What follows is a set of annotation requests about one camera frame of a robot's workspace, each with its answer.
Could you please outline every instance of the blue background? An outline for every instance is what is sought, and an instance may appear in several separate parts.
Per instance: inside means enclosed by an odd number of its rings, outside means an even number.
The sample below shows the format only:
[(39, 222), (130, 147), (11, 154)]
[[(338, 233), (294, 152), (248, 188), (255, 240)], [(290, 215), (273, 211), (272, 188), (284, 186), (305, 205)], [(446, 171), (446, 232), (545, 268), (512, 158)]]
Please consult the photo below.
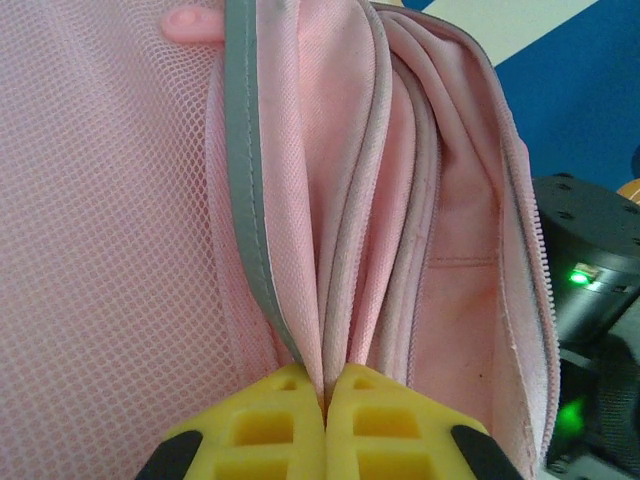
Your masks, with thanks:
[(600, 0), (496, 70), (534, 176), (568, 172), (612, 190), (633, 179), (640, 0)]

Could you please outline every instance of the pink bag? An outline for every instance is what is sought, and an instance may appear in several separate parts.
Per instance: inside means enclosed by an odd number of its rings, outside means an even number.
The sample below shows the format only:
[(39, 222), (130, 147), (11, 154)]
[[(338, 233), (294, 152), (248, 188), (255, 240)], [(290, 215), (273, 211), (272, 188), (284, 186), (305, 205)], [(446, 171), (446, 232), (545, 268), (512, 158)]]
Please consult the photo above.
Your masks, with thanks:
[(365, 0), (201, 4), (4, 5), (0, 476), (132, 478), (292, 352), (319, 398), (367, 364), (535, 477), (558, 351), (484, 52)]

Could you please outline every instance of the yellow gripper pad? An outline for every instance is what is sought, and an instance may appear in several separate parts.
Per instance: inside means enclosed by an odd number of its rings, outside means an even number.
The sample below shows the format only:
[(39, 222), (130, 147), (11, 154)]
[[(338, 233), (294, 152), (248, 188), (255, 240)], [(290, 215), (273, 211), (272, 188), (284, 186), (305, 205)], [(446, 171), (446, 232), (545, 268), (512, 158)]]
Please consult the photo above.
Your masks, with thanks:
[(478, 421), (360, 365), (326, 429), (289, 365), (171, 429), (136, 480), (522, 480)]

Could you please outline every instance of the pink plastic tab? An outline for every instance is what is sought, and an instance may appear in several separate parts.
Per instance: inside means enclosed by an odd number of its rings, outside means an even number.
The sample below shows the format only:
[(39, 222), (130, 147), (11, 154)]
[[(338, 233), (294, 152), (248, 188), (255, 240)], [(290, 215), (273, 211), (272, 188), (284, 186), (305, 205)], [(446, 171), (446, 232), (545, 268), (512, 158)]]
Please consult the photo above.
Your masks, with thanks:
[(177, 43), (224, 42), (224, 15), (220, 10), (178, 7), (164, 16), (161, 27), (164, 35)]

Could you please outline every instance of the black device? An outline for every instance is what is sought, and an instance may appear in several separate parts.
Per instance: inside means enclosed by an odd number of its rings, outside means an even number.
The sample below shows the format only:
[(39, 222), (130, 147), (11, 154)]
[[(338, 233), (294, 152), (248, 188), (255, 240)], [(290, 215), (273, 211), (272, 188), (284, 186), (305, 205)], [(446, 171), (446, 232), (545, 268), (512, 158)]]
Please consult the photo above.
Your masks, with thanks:
[(640, 207), (568, 176), (534, 187), (560, 342), (592, 343), (640, 296)]
[(640, 207), (567, 174), (539, 178), (562, 387), (547, 467), (640, 478)]

